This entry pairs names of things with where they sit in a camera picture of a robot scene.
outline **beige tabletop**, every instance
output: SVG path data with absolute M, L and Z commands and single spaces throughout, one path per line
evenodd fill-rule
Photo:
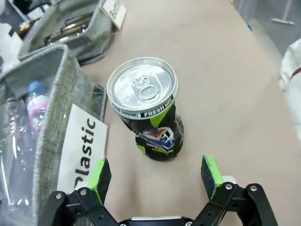
M 136 57 L 158 57 L 175 70 L 184 144 L 171 162 L 135 146 L 108 104 L 112 180 L 105 205 L 116 220 L 133 216 L 195 218 L 207 203 L 202 155 L 240 186 L 263 186 L 279 225 L 301 222 L 301 150 L 272 68 L 227 0 L 123 0 L 127 16 L 106 57 L 84 71 L 105 85 Z M 228 213 L 223 226 L 241 225 Z

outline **sign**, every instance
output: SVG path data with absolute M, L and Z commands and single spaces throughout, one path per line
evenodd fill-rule
M 103 4 L 103 11 L 111 21 L 121 30 L 122 23 L 126 15 L 126 8 L 120 0 L 106 0 Z
M 75 104 L 71 107 L 63 143 L 57 190 L 73 192 L 81 181 L 88 181 L 105 156 L 108 126 Z

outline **metal bolt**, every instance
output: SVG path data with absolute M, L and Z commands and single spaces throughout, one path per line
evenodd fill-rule
M 251 191 L 252 191 L 252 192 L 255 192 L 256 190 L 257 190 L 257 187 L 256 187 L 255 185 L 252 185 L 252 186 L 251 186 Z
M 60 199 L 62 197 L 61 193 L 57 194 L 55 198 Z
M 87 192 L 86 192 L 85 190 L 81 190 L 81 191 L 80 191 L 80 194 L 81 194 L 81 195 L 85 195 L 86 193 L 87 193 Z
M 226 184 L 226 189 L 231 190 L 232 189 L 232 184 Z

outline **clear plastic bottle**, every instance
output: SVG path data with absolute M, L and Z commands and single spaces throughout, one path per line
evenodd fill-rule
M 26 221 L 32 209 L 35 142 L 24 101 L 7 100 L 0 107 L 0 118 L 1 219 Z
M 27 112 L 33 133 L 37 135 L 40 132 L 47 105 L 49 103 L 49 97 L 47 96 L 47 90 L 43 82 L 34 81 L 28 87 L 28 98 L 26 100 Z

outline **can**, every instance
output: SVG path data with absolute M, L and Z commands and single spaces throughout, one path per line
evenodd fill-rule
M 151 159 L 173 159 L 182 147 L 184 127 L 174 103 L 178 89 L 172 67 L 154 57 L 125 62 L 109 78 L 111 106 Z

